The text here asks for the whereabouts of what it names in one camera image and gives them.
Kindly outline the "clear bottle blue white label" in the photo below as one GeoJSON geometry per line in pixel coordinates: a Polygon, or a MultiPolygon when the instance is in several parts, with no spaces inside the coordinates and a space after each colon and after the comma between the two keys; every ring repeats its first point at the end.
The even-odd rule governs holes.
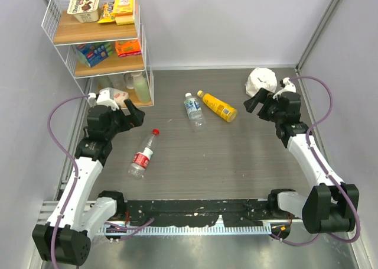
{"type": "Polygon", "coordinates": [[[200,132],[206,127],[206,119],[203,115],[198,99],[191,93],[185,94],[184,106],[194,132],[200,132]]]}

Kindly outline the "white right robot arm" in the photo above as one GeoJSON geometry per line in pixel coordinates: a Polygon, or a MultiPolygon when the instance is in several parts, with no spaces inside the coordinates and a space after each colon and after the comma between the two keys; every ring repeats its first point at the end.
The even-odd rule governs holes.
{"type": "Polygon", "coordinates": [[[244,102],[251,113],[262,104],[258,117],[275,124],[276,136],[300,165],[312,187],[304,197],[292,190],[280,190],[277,198],[267,203],[269,216],[275,219],[287,212],[302,219],[311,234],[361,230],[357,214],[359,190],[336,175],[319,151],[307,124],[301,121],[301,97],[288,90],[274,95],[266,89],[244,102]]]}

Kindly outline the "clear bottle red label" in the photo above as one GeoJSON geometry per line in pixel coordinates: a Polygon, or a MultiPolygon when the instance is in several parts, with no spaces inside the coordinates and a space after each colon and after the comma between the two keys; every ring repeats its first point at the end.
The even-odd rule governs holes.
{"type": "Polygon", "coordinates": [[[144,139],[138,152],[135,154],[128,173],[136,179],[144,177],[144,172],[154,154],[157,146],[157,139],[159,135],[151,133],[144,139]]]}

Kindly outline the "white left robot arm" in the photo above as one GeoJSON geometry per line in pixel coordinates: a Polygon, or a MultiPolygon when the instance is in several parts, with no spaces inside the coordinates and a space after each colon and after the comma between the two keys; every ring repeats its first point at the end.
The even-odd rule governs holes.
{"type": "Polygon", "coordinates": [[[124,101],[129,115],[118,105],[95,104],[87,114],[84,137],[73,155],[67,154],[73,171],[58,204],[46,223],[32,232],[35,246],[44,261],[54,268],[60,264],[82,266],[89,256],[93,238],[109,218],[121,220],[126,214],[123,194],[101,192],[85,211],[89,194],[112,151],[112,140],[121,132],[140,127],[145,113],[130,99],[124,101]]]}

